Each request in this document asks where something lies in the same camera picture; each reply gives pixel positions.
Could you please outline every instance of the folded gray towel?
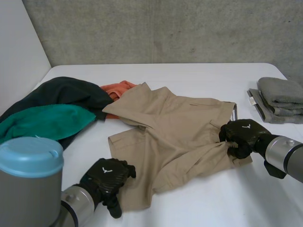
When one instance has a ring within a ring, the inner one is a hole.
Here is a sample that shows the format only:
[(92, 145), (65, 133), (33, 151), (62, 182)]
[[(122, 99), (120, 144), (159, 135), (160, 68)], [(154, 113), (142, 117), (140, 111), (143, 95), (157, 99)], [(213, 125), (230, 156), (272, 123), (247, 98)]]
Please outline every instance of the folded gray towel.
[(303, 123), (303, 115), (294, 116), (276, 116), (268, 103), (263, 102), (262, 97), (257, 89), (249, 89), (249, 96), (253, 96), (257, 105), (255, 105), (258, 113), (260, 114), (264, 122), (272, 124), (284, 124), (284, 123)]
[(258, 88), (272, 107), (303, 108), (303, 88), (295, 81), (263, 77), (258, 81)]
[(261, 91), (259, 91), (260, 96), (262, 98), (262, 101), (264, 102), (264, 104), (267, 104), (267, 108), (270, 109), (274, 115), (276, 116), (294, 116), (294, 115), (299, 115), (299, 114), (303, 114), (303, 109), (293, 109), (293, 110), (289, 110), (289, 109), (285, 109), (285, 108), (281, 108), (281, 107), (272, 107), (268, 104), (268, 102), (266, 101), (266, 99), (264, 98), (263, 94)]

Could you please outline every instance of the dark green cloth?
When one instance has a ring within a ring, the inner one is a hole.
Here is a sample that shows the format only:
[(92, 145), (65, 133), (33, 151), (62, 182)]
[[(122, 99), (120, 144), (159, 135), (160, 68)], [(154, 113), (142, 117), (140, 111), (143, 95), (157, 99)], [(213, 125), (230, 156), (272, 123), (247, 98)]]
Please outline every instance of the dark green cloth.
[(77, 105), (46, 105), (17, 112), (0, 123), (0, 144), (31, 136), (61, 140), (76, 134), (96, 118)]

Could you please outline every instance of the blue lid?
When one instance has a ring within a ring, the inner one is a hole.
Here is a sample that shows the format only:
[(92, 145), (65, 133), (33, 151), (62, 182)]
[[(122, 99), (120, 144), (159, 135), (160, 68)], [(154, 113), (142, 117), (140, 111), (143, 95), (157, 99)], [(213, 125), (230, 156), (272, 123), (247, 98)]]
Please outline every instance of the blue lid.
[(35, 137), (19, 137), (0, 145), (0, 170), (26, 178), (51, 176), (62, 170), (60, 143)]

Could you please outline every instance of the white wall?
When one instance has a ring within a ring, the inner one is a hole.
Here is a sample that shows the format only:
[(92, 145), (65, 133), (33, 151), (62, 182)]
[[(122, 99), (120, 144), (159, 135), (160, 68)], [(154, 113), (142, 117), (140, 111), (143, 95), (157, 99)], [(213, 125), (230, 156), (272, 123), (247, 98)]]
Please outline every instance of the white wall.
[(51, 66), (21, 0), (0, 0), (0, 115)]

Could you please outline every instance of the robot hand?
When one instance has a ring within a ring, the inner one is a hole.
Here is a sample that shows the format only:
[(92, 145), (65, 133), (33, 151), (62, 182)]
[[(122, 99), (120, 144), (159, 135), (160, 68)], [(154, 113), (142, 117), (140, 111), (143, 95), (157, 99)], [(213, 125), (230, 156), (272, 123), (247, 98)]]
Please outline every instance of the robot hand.
[(267, 172), (276, 178), (283, 179), (286, 173), (268, 163), (266, 160), (266, 148), (274, 138), (266, 128), (252, 119), (241, 119), (228, 122), (221, 127), (220, 141), (231, 141), (238, 144), (237, 148), (228, 148), (228, 154), (242, 159), (248, 157), (253, 151), (264, 158), (264, 166)]
[(228, 122), (221, 127), (220, 142), (231, 141), (238, 144), (237, 148), (229, 148), (228, 154), (242, 159), (248, 157), (255, 150), (255, 144), (262, 134), (271, 133), (252, 119), (241, 119)]
[(119, 161), (114, 158), (101, 158), (87, 171), (77, 186), (90, 193), (95, 208), (98, 203), (103, 202), (110, 215), (119, 218), (122, 211), (116, 195), (128, 177), (136, 177), (134, 166), (128, 165), (126, 161)]

